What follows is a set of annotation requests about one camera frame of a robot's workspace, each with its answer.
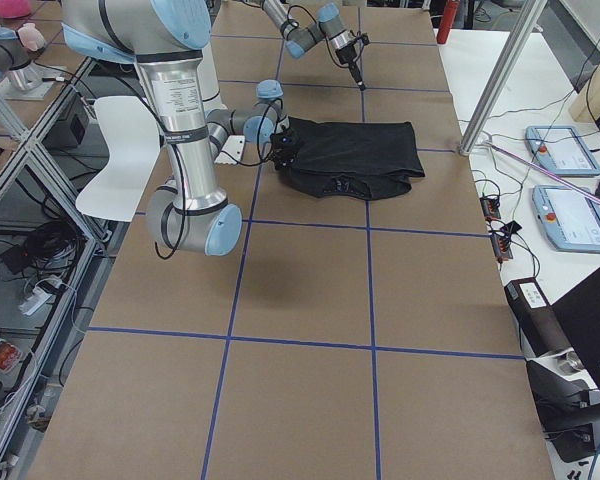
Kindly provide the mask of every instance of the white table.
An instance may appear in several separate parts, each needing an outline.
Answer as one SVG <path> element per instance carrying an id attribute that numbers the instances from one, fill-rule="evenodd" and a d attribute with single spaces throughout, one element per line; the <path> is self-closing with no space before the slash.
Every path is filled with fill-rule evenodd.
<path id="1" fill-rule="evenodd" d="M 449 89 L 453 94 L 454 106 L 459 119 L 469 120 L 471 118 L 507 35 L 506 32 L 453 30 L 448 42 L 440 46 Z M 534 33 L 514 67 L 492 115 L 499 115 L 508 110 L 538 109 L 565 97 L 572 90 L 571 83 L 544 38 L 541 34 Z M 572 92 L 566 101 L 560 101 L 542 110 L 509 113 L 500 118 L 492 118 L 487 122 L 484 130 L 494 135 L 493 142 L 496 145 L 531 160 L 531 155 L 523 141 L 514 141 L 495 135 L 503 134 L 522 139 L 527 126 L 550 125 L 554 122 L 555 125 L 575 125 L 582 135 L 597 132 L 594 124 L 575 123 L 569 115 L 569 106 L 575 96 L 575 92 Z M 463 121 L 460 124 L 462 129 L 467 125 Z M 600 133 L 588 135 L 583 140 L 591 149 L 600 147 Z M 600 152 L 596 153 L 595 157 L 600 164 Z M 474 149 L 470 161 L 473 169 L 484 172 L 487 178 L 500 186 L 502 192 L 517 190 L 518 185 L 513 180 L 496 171 L 493 159 L 487 149 Z M 527 167 L 514 160 L 496 155 L 495 161 L 500 170 L 513 177 L 518 179 L 525 177 Z M 476 179 L 482 178 L 482 174 L 478 172 L 474 172 L 474 176 Z M 593 191 L 599 177 L 569 180 Z M 600 266 L 600 255 L 558 252 L 551 246 L 536 218 L 531 200 L 533 186 L 540 184 L 553 185 L 556 183 L 540 173 L 531 171 L 524 182 L 522 196 L 519 206 L 515 210 L 514 218 L 523 227 L 520 234 L 541 262 L 538 283 L 549 301 L 554 303 Z M 479 193 L 482 192 L 483 185 L 484 182 L 477 184 Z M 486 193 L 495 193 L 495 187 L 487 185 Z M 507 222 L 512 219 L 517 199 L 518 195 L 505 195 L 501 199 L 500 211 L 503 219 Z M 515 245 L 512 246 L 512 252 L 514 259 L 505 262 L 502 266 L 503 285 L 510 280 L 529 277 L 532 274 L 530 255 Z M 550 368 L 555 365 L 555 361 L 549 358 L 542 359 L 541 363 Z M 579 374 L 578 378 L 586 379 L 593 386 L 588 375 Z M 577 462 L 565 464 L 559 459 L 551 444 L 548 444 L 548 449 L 556 479 L 566 478 L 571 470 L 576 472 L 583 470 L 580 478 L 581 480 L 586 479 L 588 466 L 580 467 Z M 600 459 L 596 465 L 594 480 L 600 480 Z"/>

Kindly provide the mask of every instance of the folded black garment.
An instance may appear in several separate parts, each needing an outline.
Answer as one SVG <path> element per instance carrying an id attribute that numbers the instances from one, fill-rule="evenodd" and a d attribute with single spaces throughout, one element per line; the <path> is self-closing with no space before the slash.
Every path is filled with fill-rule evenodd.
<path id="1" fill-rule="evenodd" d="M 289 118 L 301 145 L 277 168 L 292 186 L 315 197 L 348 195 L 365 200 L 411 190 L 424 177 L 411 123 L 315 123 Z"/>

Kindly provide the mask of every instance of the blue cable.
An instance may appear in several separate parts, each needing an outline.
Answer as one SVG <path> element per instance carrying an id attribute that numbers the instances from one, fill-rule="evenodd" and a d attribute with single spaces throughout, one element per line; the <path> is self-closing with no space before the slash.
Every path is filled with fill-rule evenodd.
<path id="1" fill-rule="evenodd" d="M 593 469 L 596 466 L 596 462 L 598 461 L 599 456 L 600 456 L 600 444 L 596 448 L 596 453 L 593 456 L 593 461 L 591 462 L 591 468 L 589 469 L 589 475 L 587 476 L 587 480 L 591 480 L 593 478 Z"/>

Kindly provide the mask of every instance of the blue and white device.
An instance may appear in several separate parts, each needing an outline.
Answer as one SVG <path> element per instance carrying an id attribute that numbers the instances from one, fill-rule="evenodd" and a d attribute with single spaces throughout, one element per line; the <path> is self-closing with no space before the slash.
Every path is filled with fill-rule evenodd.
<path id="1" fill-rule="evenodd" d="M 531 126 L 525 134 L 527 146 L 541 167 L 561 177 L 600 175 L 582 136 L 570 126 Z"/>
<path id="2" fill-rule="evenodd" d="M 538 185 L 533 203 L 551 243 L 563 252 L 600 253 L 600 208 L 567 187 Z"/>

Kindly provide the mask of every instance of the red cylinder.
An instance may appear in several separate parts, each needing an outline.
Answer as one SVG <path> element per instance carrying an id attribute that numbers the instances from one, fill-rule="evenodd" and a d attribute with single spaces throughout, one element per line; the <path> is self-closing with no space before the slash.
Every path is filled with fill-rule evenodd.
<path id="1" fill-rule="evenodd" d="M 458 11 L 459 5 L 460 0 L 447 0 L 447 4 L 444 6 L 444 12 L 442 13 L 442 20 L 438 27 L 438 36 L 436 37 L 439 45 L 447 43 L 449 31 L 451 30 L 453 21 L 456 19 L 456 12 Z"/>

